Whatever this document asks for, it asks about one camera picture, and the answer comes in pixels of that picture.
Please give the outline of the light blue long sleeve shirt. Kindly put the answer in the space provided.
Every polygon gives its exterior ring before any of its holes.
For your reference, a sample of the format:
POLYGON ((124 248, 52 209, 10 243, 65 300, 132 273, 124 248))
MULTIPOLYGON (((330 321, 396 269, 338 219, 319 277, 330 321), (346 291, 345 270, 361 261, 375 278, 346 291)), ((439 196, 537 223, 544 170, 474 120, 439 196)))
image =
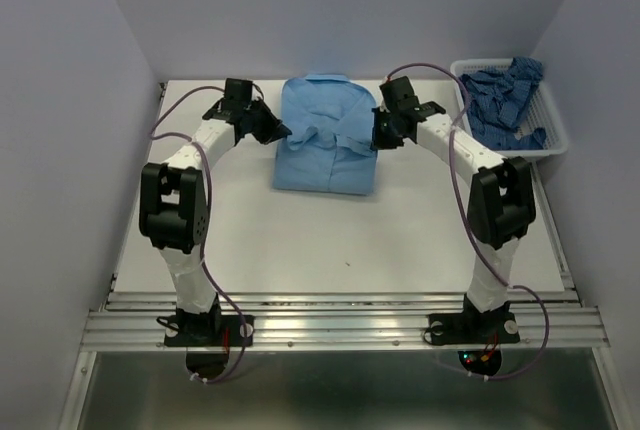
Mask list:
POLYGON ((277 190, 368 196, 374 191, 372 148, 376 102, 343 75, 287 80, 281 119, 291 134, 278 144, 272 178, 277 190))

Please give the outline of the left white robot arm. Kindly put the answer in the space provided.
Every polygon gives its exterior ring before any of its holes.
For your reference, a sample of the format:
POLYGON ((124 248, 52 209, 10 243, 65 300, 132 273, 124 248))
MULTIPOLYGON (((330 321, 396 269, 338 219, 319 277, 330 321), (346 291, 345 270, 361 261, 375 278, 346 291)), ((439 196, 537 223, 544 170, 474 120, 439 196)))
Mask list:
POLYGON ((139 230, 157 249, 169 270, 177 297, 173 315, 158 318, 168 347, 248 347, 252 320, 235 308, 206 265, 205 248, 213 204, 212 169, 251 135, 269 145, 290 135, 251 80, 229 78, 221 97, 202 116, 197 130, 151 132, 151 139, 182 140, 161 163, 144 165, 140 178, 139 230))

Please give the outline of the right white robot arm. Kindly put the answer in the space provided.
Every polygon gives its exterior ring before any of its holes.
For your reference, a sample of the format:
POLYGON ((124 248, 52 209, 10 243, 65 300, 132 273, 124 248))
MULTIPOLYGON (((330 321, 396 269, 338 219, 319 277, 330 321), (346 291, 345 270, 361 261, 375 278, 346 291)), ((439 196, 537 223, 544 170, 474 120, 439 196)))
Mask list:
POLYGON ((412 141, 449 167, 463 226, 475 253, 470 285, 459 312, 428 316, 425 341, 434 346, 519 340, 508 288, 513 260, 536 218, 531 166, 506 158, 459 129, 439 105, 419 101, 408 77, 381 84, 373 111, 372 146, 391 150, 412 141))

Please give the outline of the dark blue patterned shirt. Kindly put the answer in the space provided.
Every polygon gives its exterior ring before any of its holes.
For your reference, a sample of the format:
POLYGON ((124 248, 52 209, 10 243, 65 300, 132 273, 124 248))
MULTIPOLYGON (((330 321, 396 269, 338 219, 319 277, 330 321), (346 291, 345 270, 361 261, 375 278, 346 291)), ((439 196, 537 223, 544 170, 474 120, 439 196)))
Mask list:
POLYGON ((462 74, 460 80, 471 99, 466 115, 474 138, 494 151, 542 150, 544 128, 516 135, 542 78, 542 63, 528 57, 515 57, 504 71, 490 66, 462 74))

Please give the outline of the white plastic basket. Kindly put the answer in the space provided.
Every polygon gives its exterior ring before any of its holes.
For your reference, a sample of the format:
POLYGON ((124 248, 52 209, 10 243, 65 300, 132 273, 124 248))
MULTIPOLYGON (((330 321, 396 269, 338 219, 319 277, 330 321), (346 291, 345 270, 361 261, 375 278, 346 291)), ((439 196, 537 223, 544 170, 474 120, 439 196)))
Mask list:
MULTIPOLYGON (((462 74, 472 73, 490 66, 504 71, 509 68, 514 58, 458 60, 451 64, 450 71, 459 79, 462 74)), ((462 118, 462 127, 472 135, 466 113, 462 118)), ((562 124, 559 110, 543 78, 531 100, 527 118, 520 125, 516 135, 518 137, 528 135, 538 127, 544 128, 547 135, 542 150, 496 152, 508 158, 520 156, 529 161, 536 161, 550 156, 561 155, 568 149, 568 137, 562 124)))

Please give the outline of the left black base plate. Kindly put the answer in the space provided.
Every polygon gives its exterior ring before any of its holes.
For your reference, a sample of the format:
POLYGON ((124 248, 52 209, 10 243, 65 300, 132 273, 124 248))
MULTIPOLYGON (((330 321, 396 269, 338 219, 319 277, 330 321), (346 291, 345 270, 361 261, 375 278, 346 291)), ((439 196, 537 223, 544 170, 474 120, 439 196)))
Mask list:
POLYGON ((241 348, 253 346, 254 317, 246 315, 242 322, 239 315, 225 315, 221 317, 219 328, 214 331, 209 328, 193 330, 178 330, 176 316, 167 318, 163 345, 168 348, 241 348))

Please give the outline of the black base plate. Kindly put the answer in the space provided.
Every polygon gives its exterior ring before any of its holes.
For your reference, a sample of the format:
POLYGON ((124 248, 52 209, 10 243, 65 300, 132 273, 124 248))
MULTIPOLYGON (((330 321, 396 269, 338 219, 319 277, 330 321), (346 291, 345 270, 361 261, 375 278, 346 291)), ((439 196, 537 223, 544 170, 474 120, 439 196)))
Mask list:
POLYGON ((253 346, 254 317, 246 315, 242 322, 239 315, 225 315, 221 317, 219 328, 214 331, 209 328, 193 330, 178 330, 176 316, 167 318, 163 345, 168 348, 241 348, 253 346))
POLYGON ((428 317, 426 338, 434 346, 484 345, 497 337, 499 344, 516 344, 520 334, 511 312, 496 315, 465 313, 433 313, 428 317))

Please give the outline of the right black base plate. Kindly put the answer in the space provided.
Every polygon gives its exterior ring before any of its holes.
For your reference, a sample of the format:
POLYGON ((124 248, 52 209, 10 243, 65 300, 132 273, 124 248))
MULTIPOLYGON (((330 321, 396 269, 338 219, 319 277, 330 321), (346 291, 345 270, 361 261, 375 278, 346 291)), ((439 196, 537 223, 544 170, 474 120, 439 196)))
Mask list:
POLYGON ((465 313, 433 313, 428 317, 426 338, 434 346, 484 345, 497 337, 499 344, 516 344, 520 334, 511 312, 496 315, 465 313))

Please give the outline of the aluminium mounting rail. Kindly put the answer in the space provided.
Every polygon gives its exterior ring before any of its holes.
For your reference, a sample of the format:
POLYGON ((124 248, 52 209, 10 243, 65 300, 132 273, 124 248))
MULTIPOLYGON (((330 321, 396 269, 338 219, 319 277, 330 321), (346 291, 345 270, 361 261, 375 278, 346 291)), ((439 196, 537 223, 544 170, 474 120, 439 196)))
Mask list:
MULTIPOLYGON (((520 347, 534 349, 550 331, 551 348, 602 348, 610 340, 599 311, 583 306, 573 290, 547 295, 544 307, 517 292, 511 309, 520 347)), ((255 318, 253 352, 424 350, 422 331, 436 312, 458 312, 456 293, 259 294, 234 297, 255 318)), ((85 352, 165 350, 157 317, 169 315, 168 293, 115 292, 88 315, 81 339, 85 352)))

